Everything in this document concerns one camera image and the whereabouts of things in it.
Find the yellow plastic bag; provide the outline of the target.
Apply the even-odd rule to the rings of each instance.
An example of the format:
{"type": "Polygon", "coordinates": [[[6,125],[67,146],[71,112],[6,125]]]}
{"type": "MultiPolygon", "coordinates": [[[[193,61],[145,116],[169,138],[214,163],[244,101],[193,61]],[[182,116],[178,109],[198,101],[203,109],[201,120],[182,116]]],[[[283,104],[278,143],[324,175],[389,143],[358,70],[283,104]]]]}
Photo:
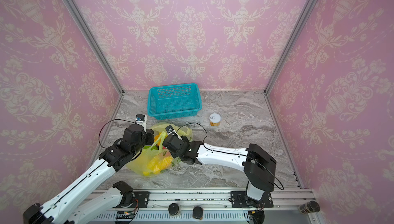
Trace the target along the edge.
{"type": "Polygon", "coordinates": [[[192,129],[189,127],[180,128],[167,122],[156,123],[151,127],[155,136],[153,144],[146,145],[137,159],[126,164],[126,168],[138,175],[153,177],[178,165],[181,160],[178,157],[173,158],[169,150],[163,146],[168,136],[166,132],[168,126],[172,126],[180,136],[193,138],[192,129]]]}

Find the orange toy fruit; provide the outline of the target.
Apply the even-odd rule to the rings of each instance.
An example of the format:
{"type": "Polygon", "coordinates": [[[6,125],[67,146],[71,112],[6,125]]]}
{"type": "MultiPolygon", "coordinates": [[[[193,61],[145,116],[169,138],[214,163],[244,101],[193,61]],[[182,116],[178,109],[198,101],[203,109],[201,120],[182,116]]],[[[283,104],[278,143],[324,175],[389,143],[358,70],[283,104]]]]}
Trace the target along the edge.
{"type": "Polygon", "coordinates": [[[163,140],[163,134],[160,133],[159,135],[155,136],[155,141],[154,141],[154,145],[155,146],[160,146],[163,140]]]}

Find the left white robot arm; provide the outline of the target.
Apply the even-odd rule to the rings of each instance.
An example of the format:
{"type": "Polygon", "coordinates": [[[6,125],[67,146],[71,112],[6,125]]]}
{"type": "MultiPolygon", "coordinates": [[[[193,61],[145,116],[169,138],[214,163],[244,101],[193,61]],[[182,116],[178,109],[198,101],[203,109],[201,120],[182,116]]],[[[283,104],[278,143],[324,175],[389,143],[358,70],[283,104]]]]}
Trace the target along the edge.
{"type": "Polygon", "coordinates": [[[84,202],[100,184],[127,163],[137,159],[146,145],[155,140],[154,131],[138,123],[125,129],[122,138],[107,147],[78,179],[44,204],[35,203],[23,213],[25,224],[86,224],[103,212],[128,208],[137,199],[133,188],[124,181],[115,183],[102,195],[84,202]]]}

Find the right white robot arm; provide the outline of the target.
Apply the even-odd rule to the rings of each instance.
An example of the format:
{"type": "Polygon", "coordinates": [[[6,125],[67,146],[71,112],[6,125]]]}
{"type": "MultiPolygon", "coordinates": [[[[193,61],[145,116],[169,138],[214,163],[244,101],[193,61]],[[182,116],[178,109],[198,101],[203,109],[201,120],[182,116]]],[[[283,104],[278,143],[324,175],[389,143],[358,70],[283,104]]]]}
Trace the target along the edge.
{"type": "Polygon", "coordinates": [[[243,172],[247,179],[246,198],[260,201],[275,187],[277,161],[257,144],[247,148],[224,148],[170,133],[163,146],[174,158],[189,165],[219,165],[243,172]]]}

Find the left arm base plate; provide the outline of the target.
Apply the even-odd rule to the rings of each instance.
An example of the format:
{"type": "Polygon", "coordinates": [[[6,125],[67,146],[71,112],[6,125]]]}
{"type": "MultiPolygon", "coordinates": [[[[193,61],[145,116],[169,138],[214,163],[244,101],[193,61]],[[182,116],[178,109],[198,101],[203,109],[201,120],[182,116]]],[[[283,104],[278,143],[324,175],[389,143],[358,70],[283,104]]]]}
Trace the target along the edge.
{"type": "Polygon", "coordinates": [[[132,193],[126,193],[120,206],[122,208],[147,208],[148,201],[149,201],[149,191],[137,191],[132,193]]]}

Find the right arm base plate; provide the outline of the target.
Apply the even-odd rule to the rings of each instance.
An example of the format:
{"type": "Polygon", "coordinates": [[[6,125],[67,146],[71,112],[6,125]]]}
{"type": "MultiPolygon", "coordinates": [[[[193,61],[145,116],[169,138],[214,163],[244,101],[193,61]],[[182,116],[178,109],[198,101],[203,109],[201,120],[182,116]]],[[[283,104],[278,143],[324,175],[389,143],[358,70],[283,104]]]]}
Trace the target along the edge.
{"type": "Polygon", "coordinates": [[[273,199],[270,192],[264,192],[260,200],[254,200],[246,195],[245,191],[231,191],[228,201],[233,208],[273,208],[273,199]]]}

